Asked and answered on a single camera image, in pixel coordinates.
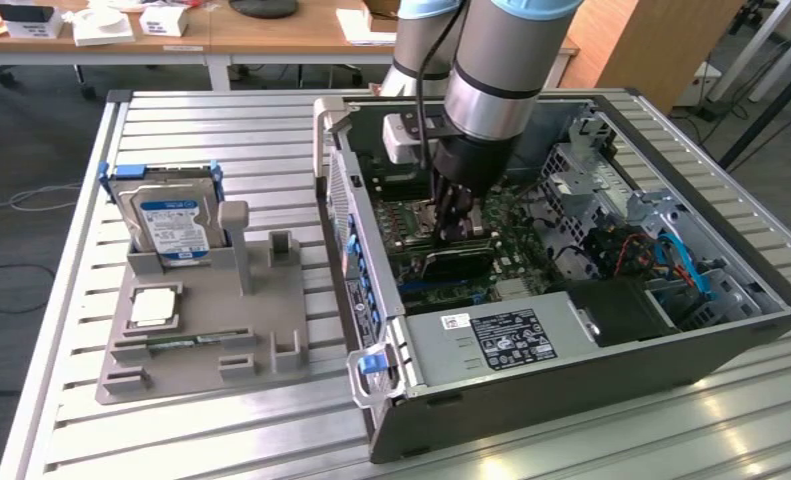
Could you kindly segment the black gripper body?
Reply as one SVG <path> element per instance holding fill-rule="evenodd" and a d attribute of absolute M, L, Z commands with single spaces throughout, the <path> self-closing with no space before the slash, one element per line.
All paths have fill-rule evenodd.
<path fill-rule="evenodd" d="M 507 168 L 519 138 L 485 141 L 463 135 L 439 140 L 433 156 L 436 172 L 472 194 L 485 194 Z"/>

